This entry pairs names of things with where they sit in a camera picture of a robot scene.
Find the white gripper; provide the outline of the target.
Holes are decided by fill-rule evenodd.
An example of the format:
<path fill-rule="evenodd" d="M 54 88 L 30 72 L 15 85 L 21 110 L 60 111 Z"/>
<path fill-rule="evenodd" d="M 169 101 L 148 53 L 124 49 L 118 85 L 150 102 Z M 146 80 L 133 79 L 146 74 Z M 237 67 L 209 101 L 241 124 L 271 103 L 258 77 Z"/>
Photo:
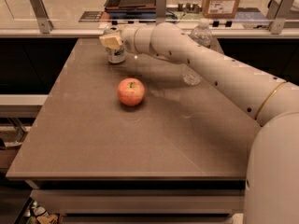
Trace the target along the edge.
<path fill-rule="evenodd" d="M 138 29 L 139 27 L 136 25 L 125 26 L 121 31 L 121 35 L 101 35 L 99 39 L 106 48 L 119 50 L 123 44 L 127 52 L 138 54 L 135 47 L 135 35 Z"/>

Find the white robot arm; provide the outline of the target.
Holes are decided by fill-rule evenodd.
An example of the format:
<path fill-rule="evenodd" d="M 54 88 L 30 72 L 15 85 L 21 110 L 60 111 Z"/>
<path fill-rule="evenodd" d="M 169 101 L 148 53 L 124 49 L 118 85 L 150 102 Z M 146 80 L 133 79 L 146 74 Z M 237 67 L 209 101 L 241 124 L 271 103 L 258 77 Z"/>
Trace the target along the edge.
<path fill-rule="evenodd" d="M 102 45 L 185 63 L 261 125 L 249 154 L 244 224 L 299 224 L 299 88 L 197 44 L 173 23 L 131 24 Z"/>

